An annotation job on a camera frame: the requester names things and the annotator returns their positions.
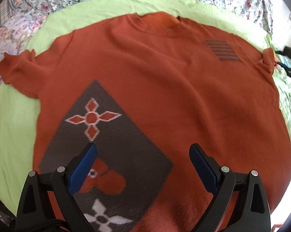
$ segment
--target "black strap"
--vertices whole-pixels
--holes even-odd
[[[43,232],[52,227],[63,227],[68,229],[66,222],[58,219],[51,219],[27,229],[16,230],[16,232]]]

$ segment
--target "sweater cuff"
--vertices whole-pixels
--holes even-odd
[[[9,55],[4,53],[4,59],[0,62],[0,75],[5,84],[9,83],[9,78],[14,68],[14,59],[16,55]]]
[[[268,72],[270,72],[270,74],[273,75],[274,66],[276,64],[273,49],[272,48],[264,49],[262,54],[263,63],[267,66]]]

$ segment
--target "bed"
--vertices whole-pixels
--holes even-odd
[[[48,49],[57,36],[105,18],[133,12],[143,15],[165,11],[239,35],[259,50],[274,47],[269,34],[272,21],[268,0],[197,1],[206,3],[196,0],[23,0],[13,16],[0,27],[0,60],[4,52],[19,54],[25,48],[41,53]],[[291,80],[281,67],[275,69],[273,79],[279,91],[280,109],[291,139]],[[32,147],[39,108],[37,100],[29,99],[13,87],[1,84],[0,199],[13,214],[16,214],[26,175],[32,169]],[[9,150],[11,146],[14,147],[13,153]]]

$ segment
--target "gray stripes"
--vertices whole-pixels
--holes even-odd
[[[205,40],[206,44],[212,49],[214,54],[220,61],[235,61],[240,62],[241,60],[234,53],[232,48],[223,40]]]
[[[240,62],[241,61],[238,58],[232,58],[232,57],[220,57],[219,60],[220,61],[236,61],[236,62]]]

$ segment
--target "ribbed neckband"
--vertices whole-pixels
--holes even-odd
[[[127,20],[133,26],[135,29],[149,33],[152,35],[159,35],[163,37],[174,37],[186,30],[186,27],[182,24],[179,23],[176,27],[170,28],[170,29],[156,29],[153,28],[146,23],[144,23],[141,18],[139,18],[137,13],[134,14],[128,14],[127,15]]]

